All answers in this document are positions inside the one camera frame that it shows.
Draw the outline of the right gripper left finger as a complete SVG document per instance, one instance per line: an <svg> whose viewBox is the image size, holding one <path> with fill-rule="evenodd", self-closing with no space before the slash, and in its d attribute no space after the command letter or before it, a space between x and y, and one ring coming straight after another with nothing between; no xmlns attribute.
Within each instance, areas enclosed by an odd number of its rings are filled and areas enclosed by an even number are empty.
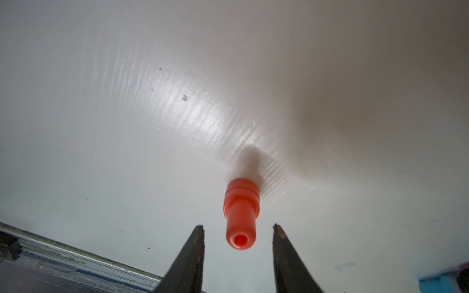
<svg viewBox="0 0 469 293"><path fill-rule="evenodd" d="M205 230L197 225L154 293L201 293Z"/></svg>

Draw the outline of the red stamp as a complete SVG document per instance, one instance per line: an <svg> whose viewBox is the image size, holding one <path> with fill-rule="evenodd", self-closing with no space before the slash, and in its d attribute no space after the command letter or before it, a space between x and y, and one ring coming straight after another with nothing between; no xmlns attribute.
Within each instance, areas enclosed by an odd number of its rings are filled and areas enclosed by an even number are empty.
<svg viewBox="0 0 469 293"><path fill-rule="evenodd" d="M256 219L260 214L260 189L251 180L231 181L225 193L224 216L227 219L226 238L237 250L247 250L256 240Z"/></svg>

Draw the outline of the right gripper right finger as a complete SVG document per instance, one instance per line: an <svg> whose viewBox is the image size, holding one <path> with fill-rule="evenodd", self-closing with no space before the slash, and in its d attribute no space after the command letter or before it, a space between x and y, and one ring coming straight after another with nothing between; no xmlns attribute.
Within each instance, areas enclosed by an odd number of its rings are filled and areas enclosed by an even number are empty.
<svg viewBox="0 0 469 293"><path fill-rule="evenodd" d="M323 293L279 224L273 226L272 252L277 293Z"/></svg>

